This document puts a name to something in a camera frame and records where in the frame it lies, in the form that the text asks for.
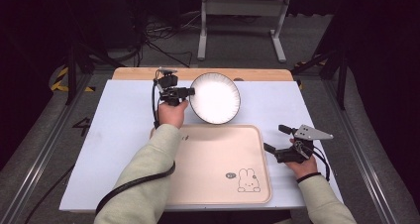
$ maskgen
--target metal frame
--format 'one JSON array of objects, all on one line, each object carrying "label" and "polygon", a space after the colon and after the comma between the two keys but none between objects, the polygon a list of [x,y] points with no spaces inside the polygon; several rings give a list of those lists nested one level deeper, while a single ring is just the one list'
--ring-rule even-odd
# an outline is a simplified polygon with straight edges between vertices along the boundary
[{"label": "metal frame", "polygon": [[201,0],[201,32],[198,43],[198,60],[206,58],[207,15],[244,15],[277,17],[275,30],[270,36],[279,62],[286,62],[279,39],[281,27],[286,16],[290,0]]},{"label": "metal frame", "polygon": [[386,197],[383,193],[383,188],[377,178],[376,172],[373,169],[370,161],[368,160],[367,155],[365,154],[361,143],[358,140],[358,136],[350,122],[350,119],[345,110],[341,109],[341,105],[337,103],[335,98],[335,86],[331,80],[323,80],[324,86],[327,90],[330,100],[334,103],[334,108],[337,113],[337,116],[345,128],[346,134],[348,135],[350,141],[350,150],[353,153],[353,157],[358,164],[359,170],[361,171],[362,177],[367,186],[367,190],[370,193],[371,199],[377,209],[382,223],[398,223],[392,210],[386,200]]},{"label": "metal frame", "polygon": [[[77,84],[77,90],[82,91],[88,84],[91,75],[90,74],[82,74],[82,78],[79,80]],[[50,157],[53,155],[53,151],[55,149],[56,144],[59,141],[59,138],[63,132],[65,123],[67,122],[68,118],[71,115],[71,112],[74,110],[75,105],[79,97],[81,96],[81,92],[75,93],[74,99],[67,105],[64,106],[63,110],[61,111],[56,123],[54,124],[50,135],[45,142],[43,148],[40,151],[37,159],[35,160],[34,164],[28,171],[28,174],[23,181],[19,191],[16,193],[13,201],[11,202],[9,208],[6,211],[3,219],[0,223],[2,224],[12,224],[16,223],[17,218],[21,214],[26,202],[30,198],[32,192],[35,189],[35,186],[38,183],[38,180],[41,178],[41,175],[46,168]]]}]

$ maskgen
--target human arm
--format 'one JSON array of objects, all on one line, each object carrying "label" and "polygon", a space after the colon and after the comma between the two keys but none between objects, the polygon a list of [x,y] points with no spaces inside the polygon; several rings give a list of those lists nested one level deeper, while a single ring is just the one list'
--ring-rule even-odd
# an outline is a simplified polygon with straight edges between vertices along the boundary
[{"label": "human arm", "polygon": [[295,173],[313,223],[356,223],[349,208],[336,197],[328,181],[318,172],[314,156],[302,164],[286,165]]},{"label": "human arm", "polygon": [[[124,168],[115,184],[124,183],[160,172],[173,165],[181,135],[187,101],[176,107],[162,103],[159,106],[161,125],[151,139],[139,149]],[[108,201],[95,218],[95,224],[158,223],[169,194],[169,178],[144,182],[129,188]]]}]

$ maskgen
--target human hand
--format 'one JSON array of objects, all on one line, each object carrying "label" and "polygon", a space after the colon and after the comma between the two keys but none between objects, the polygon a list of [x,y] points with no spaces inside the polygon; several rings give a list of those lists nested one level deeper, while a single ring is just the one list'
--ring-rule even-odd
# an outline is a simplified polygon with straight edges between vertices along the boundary
[{"label": "human hand", "polygon": [[302,164],[291,162],[285,163],[290,169],[293,170],[296,179],[299,179],[309,173],[318,172],[318,168],[316,166],[315,157],[311,156],[309,160],[304,161]]},{"label": "human hand", "polygon": [[181,128],[184,121],[184,111],[188,107],[188,100],[184,100],[177,106],[170,106],[163,102],[158,106],[158,119],[161,124],[170,124]]}]

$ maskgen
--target cartoon bunny sticker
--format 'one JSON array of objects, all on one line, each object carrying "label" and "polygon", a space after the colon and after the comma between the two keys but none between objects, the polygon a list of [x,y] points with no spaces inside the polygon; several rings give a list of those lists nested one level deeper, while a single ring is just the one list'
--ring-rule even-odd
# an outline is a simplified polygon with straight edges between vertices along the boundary
[{"label": "cartoon bunny sticker", "polygon": [[239,171],[239,192],[259,192],[260,184],[257,179],[255,172],[252,168],[244,169]]}]

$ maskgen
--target white table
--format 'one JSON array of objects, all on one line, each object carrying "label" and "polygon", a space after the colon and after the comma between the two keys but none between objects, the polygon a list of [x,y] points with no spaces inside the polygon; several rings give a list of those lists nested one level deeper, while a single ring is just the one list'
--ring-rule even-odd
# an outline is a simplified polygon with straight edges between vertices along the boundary
[{"label": "white table", "polygon": [[[191,80],[178,82],[189,87]],[[288,148],[289,135],[277,131],[279,124],[298,128],[313,123],[293,81],[237,81],[241,108],[231,124],[252,124],[262,132],[264,142],[278,149]],[[134,153],[146,143],[153,127],[152,81],[109,80],[102,94],[91,128],[61,201],[60,210],[93,212],[97,203],[115,184]],[[185,124],[203,123],[191,107],[185,111]],[[314,145],[323,151],[319,141]],[[291,209],[304,206],[292,171],[266,153],[272,197],[264,204],[178,205],[166,210]],[[324,165],[318,161],[324,172]],[[331,175],[331,187],[342,200]]]}]

